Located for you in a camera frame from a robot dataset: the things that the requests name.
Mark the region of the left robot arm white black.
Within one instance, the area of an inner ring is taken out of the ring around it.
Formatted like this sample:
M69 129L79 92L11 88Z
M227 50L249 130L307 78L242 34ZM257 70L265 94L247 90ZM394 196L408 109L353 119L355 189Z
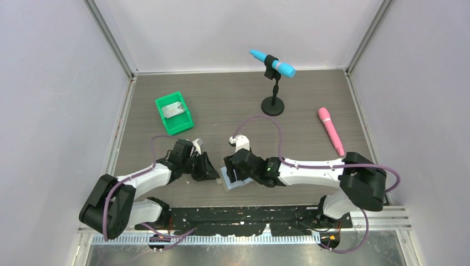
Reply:
M106 240L117 238L128 227L168 227L170 206L156 197L142 201L139 197L182 175L190 175L195 181L218 179L220 175L201 146L201 139L176 139L173 148L163 158L155 158L149 167L118 177L100 176L79 212L79 221Z

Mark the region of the grey leather card holder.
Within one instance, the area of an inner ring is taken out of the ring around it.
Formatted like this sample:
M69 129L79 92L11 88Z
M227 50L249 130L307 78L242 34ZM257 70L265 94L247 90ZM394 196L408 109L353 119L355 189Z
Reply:
M230 179L230 176L229 176L230 171L227 170L226 166L221 167L219 169L219 173L220 173L220 178L216 179L216 181L217 181L218 184L222 184L226 191L230 191L230 190L233 190L235 188L242 187L242 186L245 186L249 183L254 182L254 180L252 178L246 178L245 180L239 180L235 170L232 170L232 174L233 174L233 177L234 177L234 182L232 182L231 179Z

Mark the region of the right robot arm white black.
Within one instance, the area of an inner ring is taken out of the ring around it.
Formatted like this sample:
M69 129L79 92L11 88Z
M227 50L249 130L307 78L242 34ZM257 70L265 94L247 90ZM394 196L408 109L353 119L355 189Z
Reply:
M356 209L380 212L384 207L386 172L357 152L332 161L296 161L288 158L263 159L240 149L224 158L221 174L228 190L255 181L275 186L318 185L336 188L318 204L317 222L331 227Z

